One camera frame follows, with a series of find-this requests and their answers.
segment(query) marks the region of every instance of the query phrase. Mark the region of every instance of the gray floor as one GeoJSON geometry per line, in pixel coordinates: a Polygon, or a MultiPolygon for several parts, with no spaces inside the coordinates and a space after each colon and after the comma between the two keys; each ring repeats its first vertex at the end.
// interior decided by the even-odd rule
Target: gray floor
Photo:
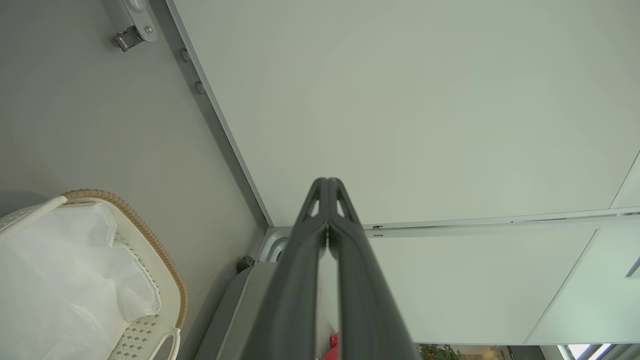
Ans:
{"type": "Polygon", "coordinates": [[[0,3],[0,216],[79,188],[123,197],[187,282],[192,359],[266,222],[165,3],[151,0],[159,40],[123,53],[115,1],[0,3]]]}

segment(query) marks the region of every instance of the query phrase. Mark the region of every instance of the woven brown rim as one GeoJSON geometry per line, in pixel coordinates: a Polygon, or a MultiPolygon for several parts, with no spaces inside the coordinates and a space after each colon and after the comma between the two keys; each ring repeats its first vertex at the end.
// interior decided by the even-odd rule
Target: woven brown rim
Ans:
{"type": "Polygon", "coordinates": [[[77,200],[82,198],[94,198],[100,199],[104,201],[108,201],[112,203],[116,208],[118,208],[127,218],[140,230],[140,233],[147,239],[149,244],[154,248],[154,250],[158,253],[160,258],[162,259],[164,265],[166,265],[167,269],[173,276],[173,280],[178,285],[178,290],[180,291],[180,312],[178,313],[178,320],[175,322],[175,326],[178,329],[182,328],[182,324],[184,323],[184,317],[187,315],[187,304],[189,297],[187,295],[187,286],[182,279],[182,275],[178,271],[178,268],[175,267],[175,263],[167,253],[166,249],[158,240],[157,236],[153,231],[149,228],[147,223],[144,222],[140,218],[140,216],[131,208],[131,205],[127,204],[124,200],[122,200],[119,196],[105,192],[102,190],[75,190],[73,192],[67,192],[62,194],[62,196],[66,197],[68,200],[77,200]]]}

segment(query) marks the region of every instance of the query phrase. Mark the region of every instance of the white plastic basket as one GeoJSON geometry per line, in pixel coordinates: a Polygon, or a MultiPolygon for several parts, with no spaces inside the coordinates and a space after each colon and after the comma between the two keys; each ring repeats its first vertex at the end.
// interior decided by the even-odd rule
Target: white plastic basket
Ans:
{"type": "Polygon", "coordinates": [[[125,330],[109,360],[153,359],[166,339],[173,336],[169,355],[174,360],[180,345],[180,328],[187,311],[187,289],[171,257],[136,212],[121,198],[102,190],[77,190],[41,205],[20,209],[0,218],[0,241],[11,238],[59,206],[91,204],[107,206],[118,226],[115,241],[138,257],[160,292],[157,315],[137,319],[125,330]]]}

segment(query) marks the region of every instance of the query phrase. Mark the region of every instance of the black wheel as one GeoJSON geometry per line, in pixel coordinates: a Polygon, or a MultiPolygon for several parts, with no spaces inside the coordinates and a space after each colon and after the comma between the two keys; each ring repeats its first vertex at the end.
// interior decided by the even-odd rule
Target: black wheel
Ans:
{"type": "Polygon", "coordinates": [[[250,268],[254,264],[255,260],[253,260],[251,256],[245,255],[242,257],[242,259],[240,259],[240,261],[238,261],[238,264],[236,264],[236,270],[240,274],[242,271],[250,268]]]}

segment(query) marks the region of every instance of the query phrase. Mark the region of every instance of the red object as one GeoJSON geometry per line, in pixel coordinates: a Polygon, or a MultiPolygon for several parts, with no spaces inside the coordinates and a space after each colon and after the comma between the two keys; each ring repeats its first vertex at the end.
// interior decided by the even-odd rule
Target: red object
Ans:
{"type": "Polygon", "coordinates": [[[326,353],[322,360],[338,360],[338,334],[331,336],[331,350],[326,353]]]}

